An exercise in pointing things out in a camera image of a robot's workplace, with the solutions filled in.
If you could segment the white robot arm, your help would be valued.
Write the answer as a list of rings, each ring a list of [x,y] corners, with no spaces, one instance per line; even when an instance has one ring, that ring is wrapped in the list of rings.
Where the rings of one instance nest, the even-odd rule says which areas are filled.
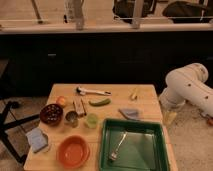
[[[165,82],[167,87],[159,96],[161,105],[171,110],[180,108],[188,100],[198,106],[203,115],[213,117],[213,88],[205,84],[209,76],[201,63],[192,63],[170,71]]]

